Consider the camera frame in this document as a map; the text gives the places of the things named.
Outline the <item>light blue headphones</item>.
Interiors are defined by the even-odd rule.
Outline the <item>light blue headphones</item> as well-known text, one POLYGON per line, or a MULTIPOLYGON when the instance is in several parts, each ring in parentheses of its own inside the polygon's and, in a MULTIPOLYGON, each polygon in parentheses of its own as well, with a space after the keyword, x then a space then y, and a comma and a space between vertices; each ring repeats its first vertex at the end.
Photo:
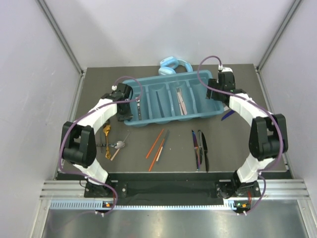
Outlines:
POLYGON ((182 66, 186 69, 187 72, 193 72, 193 68, 190 63, 185 60, 178 59, 176 57, 170 56, 164 58, 160 61, 160 68, 158 69, 159 75, 171 75, 176 74, 176 68, 182 66))

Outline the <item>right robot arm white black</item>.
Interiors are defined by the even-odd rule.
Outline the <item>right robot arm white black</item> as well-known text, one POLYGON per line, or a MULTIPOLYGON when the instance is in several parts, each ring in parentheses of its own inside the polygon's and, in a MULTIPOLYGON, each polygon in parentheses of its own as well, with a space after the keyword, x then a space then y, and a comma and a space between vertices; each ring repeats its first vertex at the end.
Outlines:
POLYGON ((218 188, 223 198, 243 196, 255 185, 265 168, 288 149, 286 118, 257 105, 243 90, 236 89, 233 70, 220 65, 218 78, 208 81, 208 98, 220 101, 241 116, 251 127, 249 155, 230 183, 218 188))

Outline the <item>gold spoon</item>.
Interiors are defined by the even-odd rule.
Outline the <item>gold spoon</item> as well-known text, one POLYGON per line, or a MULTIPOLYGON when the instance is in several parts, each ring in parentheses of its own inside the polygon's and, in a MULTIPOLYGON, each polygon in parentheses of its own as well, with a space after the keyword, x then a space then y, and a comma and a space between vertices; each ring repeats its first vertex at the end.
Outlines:
POLYGON ((103 133, 105 134, 105 137, 106 137, 106 158, 107 159, 110 159, 110 157, 111 157, 109 144, 108 144, 108 134, 110 132, 110 128, 111 128, 111 126, 109 124, 106 124, 103 127, 103 133))

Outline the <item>silver spoon patterned handle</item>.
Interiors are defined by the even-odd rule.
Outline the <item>silver spoon patterned handle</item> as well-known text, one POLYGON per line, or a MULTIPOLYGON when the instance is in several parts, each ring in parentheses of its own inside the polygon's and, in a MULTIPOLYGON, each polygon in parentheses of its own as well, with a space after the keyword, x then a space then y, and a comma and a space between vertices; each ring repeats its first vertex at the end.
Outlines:
POLYGON ((110 143, 110 144, 107 144, 107 143, 97 144, 96 146, 97 146, 97 147, 112 147, 112 148, 115 148, 117 142, 115 142, 115 143, 110 143))

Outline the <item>blue plastic cutlery tray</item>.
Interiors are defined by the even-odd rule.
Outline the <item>blue plastic cutlery tray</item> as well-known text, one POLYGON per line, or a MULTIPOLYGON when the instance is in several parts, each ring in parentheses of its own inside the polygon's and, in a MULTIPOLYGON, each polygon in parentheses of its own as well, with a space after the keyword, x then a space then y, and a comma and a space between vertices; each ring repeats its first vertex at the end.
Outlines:
POLYGON ((146 126, 151 123, 164 124, 174 120, 186 121, 194 118, 210 118, 224 112, 222 102, 207 99, 207 88, 204 84, 212 78, 208 70, 200 70, 200 77, 197 73, 185 72, 171 75, 151 76, 138 78, 143 86, 143 95, 140 99, 142 120, 138 120, 137 102, 130 103, 133 118, 125 120, 128 126, 146 126), (176 88, 180 87, 183 99, 187 108, 187 115, 181 115, 176 96, 176 88), (161 118, 156 91, 164 111, 164 118, 161 118))

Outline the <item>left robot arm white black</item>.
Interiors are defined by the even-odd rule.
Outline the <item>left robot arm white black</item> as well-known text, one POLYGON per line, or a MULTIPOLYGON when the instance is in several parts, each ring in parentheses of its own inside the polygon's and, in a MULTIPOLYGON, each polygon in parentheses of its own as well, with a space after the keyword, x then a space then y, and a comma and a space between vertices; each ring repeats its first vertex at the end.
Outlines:
POLYGON ((95 134, 112 116, 117 116, 118 121, 133 118, 129 104, 132 95, 131 86, 118 83, 86 115, 75 122, 67 121, 62 127, 60 158, 79 169, 87 179, 86 191, 91 197, 105 197, 112 192, 108 172, 96 158, 95 134))

